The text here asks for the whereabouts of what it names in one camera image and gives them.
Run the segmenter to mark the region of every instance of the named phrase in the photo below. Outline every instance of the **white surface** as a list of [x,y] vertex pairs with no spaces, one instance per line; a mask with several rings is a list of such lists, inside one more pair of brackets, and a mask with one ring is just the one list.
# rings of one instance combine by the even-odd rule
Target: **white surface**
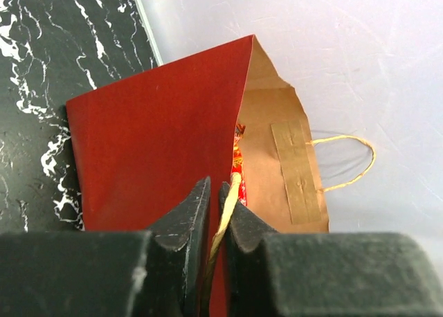
[[[443,278],[443,0],[141,0],[165,62],[255,33],[295,86],[315,137],[378,151],[327,193],[331,230],[400,231]],[[324,185],[369,162],[354,141],[316,147]]]

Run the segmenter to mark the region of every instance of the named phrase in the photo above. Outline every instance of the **marble countertop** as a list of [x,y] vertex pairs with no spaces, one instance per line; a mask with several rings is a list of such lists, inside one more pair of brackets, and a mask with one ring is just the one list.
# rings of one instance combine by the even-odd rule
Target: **marble countertop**
[[1,232],[83,228],[64,104],[156,65],[135,0],[0,0]]

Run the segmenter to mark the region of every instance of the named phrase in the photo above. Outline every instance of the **bag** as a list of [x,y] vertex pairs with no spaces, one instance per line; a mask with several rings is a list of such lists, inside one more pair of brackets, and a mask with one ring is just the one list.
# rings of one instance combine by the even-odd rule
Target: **bag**
[[[209,175],[212,236],[239,123],[248,207],[281,232],[328,231],[306,114],[252,35],[91,91],[66,108],[87,230],[146,228]],[[225,278],[219,262],[214,317],[226,316]]]

